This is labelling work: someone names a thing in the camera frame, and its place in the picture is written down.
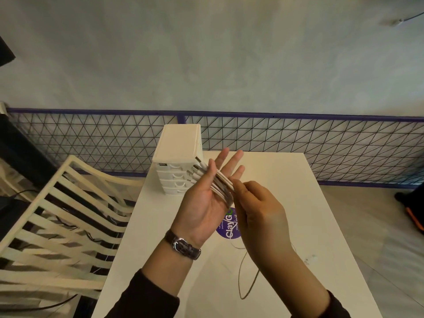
right hand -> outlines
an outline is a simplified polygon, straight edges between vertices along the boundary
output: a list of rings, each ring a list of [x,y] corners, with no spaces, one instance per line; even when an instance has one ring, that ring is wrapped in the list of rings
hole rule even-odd
[[[283,261],[294,252],[283,206],[255,181],[232,183],[237,222],[250,257],[261,270]]]

finger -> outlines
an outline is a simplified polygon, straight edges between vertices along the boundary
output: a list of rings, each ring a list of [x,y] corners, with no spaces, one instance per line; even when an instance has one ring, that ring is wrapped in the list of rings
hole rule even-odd
[[[246,189],[251,192],[259,201],[265,201],[268,197],[268,190],[255,181],[243,183]]]
[[[238,168],[237,168],[237,170],[234,172],[234,174],[233,175],[231,175],[229,178],[231,179],[231,178],[234,178],[234,179],[236,179],[236,180],[240,180],[240,178],[241,178],[241,175],[243,175],[243,173],[244,173],[244,170],[245,170],[246,168],[244,167],[244,165],[240,165]]]
[[[226,177],[230,177],[234,171],[234,168],[238,164],[238,162],[243,157],[244,152],[242,150],[238,150],[233,157],[230,158],[227,164],[221,169],[221,173],[223,173]]]
[[[209,160],[208,171],[195,184],[199,189],[210,189],[215,177],[217,168],[213,159]]]
[[[259,208],[260,201],[237,179],[232,180],[234,187],[234,200],[238,200],[241,207],[248,212],[254,212]]]
[[[230,149],[228,147],[224,148],[220,152],[220,154],[218,155],[218,157],[215,160],[215,164],[216,164],[217,169],[220,169],[222,164],[224,164],[224,161],[227,158],[229,152],[230,152]]]
[[[234,206],[236,208],[236,214],[237,214],[237,225],[239,226],[241,234],[243,234],[245,230],[247,229],[246,211],[241,206],[237,198],[234,199]]]

charging cable bundle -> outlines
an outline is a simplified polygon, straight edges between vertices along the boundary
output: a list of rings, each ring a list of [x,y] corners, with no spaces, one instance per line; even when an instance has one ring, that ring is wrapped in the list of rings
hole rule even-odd
[[[191,177],[188,181],[193,184],[196,184],[197,181],[200,180],[200,178],[208,171],[208,166],[203,161],[197,157],[196,160],[200,165],[193,165],[192,170],[187,171],[188,175]],[[231,195],[231,192],[234,192],[234,187],[231,181],[225,177],[220,170],[217,170],[216,172],[211,190],[222,198],[227,204],[227,207],[230,208],[233,203],[233,196]]]

forearm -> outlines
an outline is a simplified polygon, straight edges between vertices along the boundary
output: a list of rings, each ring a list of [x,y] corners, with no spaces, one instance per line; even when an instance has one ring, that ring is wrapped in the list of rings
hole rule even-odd
[[[293,250],[261,272],[296,318],[319,317],[330,303],[328,291]]]
[[[141,270],[156,286],[177,296],[192,264],[193,260],[182,256],[162,240]]]

left hand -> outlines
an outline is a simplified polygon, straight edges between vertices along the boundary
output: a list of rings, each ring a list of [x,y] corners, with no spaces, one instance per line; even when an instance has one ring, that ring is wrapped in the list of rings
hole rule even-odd
[[[172,223],[172,232],[185,239],[195,248],[200,248],[204,244],[228,211],[225,202],[210,188],[217,169],[222,166],[228,153],[229,149],[225,148],[215,161],[209,160],[207,173],[187,190]],[[232,173],[242,156],[243,151],[237,151],[221,169],[221,172],[227,178],[240,179],[245,170],[243,165],[239,166],[234,174]]]

